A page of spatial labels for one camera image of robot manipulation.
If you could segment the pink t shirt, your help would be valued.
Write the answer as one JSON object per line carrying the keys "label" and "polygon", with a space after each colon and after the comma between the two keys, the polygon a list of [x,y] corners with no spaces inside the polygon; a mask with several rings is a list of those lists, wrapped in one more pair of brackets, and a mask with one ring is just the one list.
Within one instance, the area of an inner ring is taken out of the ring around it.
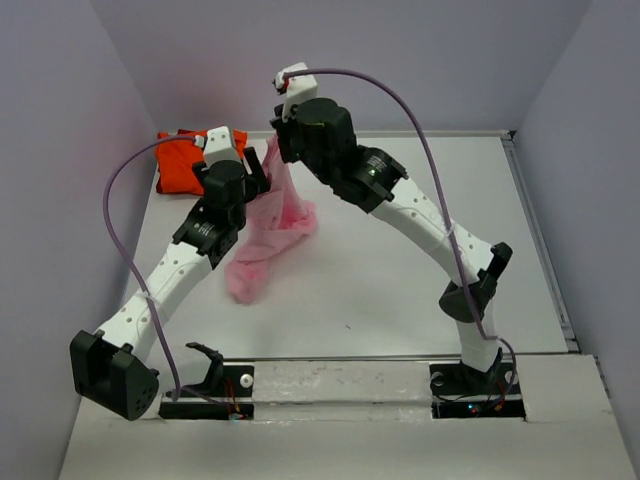
{"label": "pink t shirt", "polygon": [[270,190],[247,207],[248,238],[224,270],[227,293],[244,305],[265,292],[276,259],[318,227],[315,204],[299,195],[275,135],[267,139],[262,169]]}

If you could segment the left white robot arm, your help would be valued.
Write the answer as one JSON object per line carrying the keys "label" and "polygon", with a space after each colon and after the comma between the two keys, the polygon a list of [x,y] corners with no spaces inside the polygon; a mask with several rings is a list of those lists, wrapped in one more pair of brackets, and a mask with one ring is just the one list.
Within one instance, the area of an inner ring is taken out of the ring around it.
{"label": "left white robot arm", "polygon": [[193,172],[204,194],[152,273],[143,277],[133,268],[138,290],[94,332],[81,330],[70,343],[76,392],[129,421],[140,418],[163,389],[159,371],[146,364],[154,344],[169,366],[172,397],[183,392],[163,327],[236,244],[248,204],[270,189],[252,147],[237,152],[208,142]]}

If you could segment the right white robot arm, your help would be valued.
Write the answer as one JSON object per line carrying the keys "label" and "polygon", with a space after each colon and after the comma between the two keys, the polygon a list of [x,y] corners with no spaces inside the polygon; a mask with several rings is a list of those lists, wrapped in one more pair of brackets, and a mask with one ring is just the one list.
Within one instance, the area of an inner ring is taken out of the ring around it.
{"label": "right white robot arm", "polygon": [[445,271],[449,283],[438,304],[456,323],[460,379],[473,392],[491,386],[502,358],[491,303],[512,249],[445,219],[398,161],[358,144],[349,111],[335,101],[279,104],[270,124],[284,162],[302,162],[335,196],[395,228]]}

